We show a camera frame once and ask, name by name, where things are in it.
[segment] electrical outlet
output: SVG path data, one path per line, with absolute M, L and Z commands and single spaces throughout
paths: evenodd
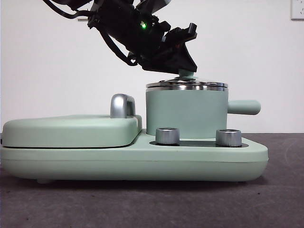
M 291 20 L 304 20 L 304 0 L 291 0 Z

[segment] dark gray surface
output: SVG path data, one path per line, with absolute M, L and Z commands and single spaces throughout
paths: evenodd
M 235 182 L 57 181 L 1 170 L 2 228 L 304 227 L 304 134 L 245 134 L 269 148 L 262 177 Z

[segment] mint green appliance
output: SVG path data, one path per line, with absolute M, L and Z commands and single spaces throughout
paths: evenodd
M 267 148 L 241 137 L 240 145 L 222 146 L 215 136 L 185 138 L 181 127 L 182 139 L 177 144 L 166 142 L 169 138 L 165 134 L 158 139 L 142 130 L 142 118 L 135 114 L 135 101 L 127 95 L 113 97 L 110 113 L 7 122 L 3 127 L 1 164 L 14 176 L 39 183 L 249 181 L 262 175 L 267 165 Z
M 226 129 L 227 113 L 256 115 L 261 105 L 254 100 L 228 101 L 228 85 L 176 78 L 147 85 L 147 133 L 160 127 L 180 130 L 182 138 L 215 138 Z

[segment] small pot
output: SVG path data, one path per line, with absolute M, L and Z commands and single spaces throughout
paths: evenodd
M 172 127 L 183 139 L 215 138 L 227 128 L 227 113 L 256 115 L 261 109 L 254 100 L 228 101 L 227 84 L 178 78 L 148 84 L 146 105 L 147 134 Z

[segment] stainless steel pot lid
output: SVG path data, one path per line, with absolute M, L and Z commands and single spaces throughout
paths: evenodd
M 181 79 L 175 78 L 158 83 L 147 84 L 148 91 L 151 90 L 219 90 L 226 91 L 228 84 L 219 82 L 204 82 L 199 79 Z

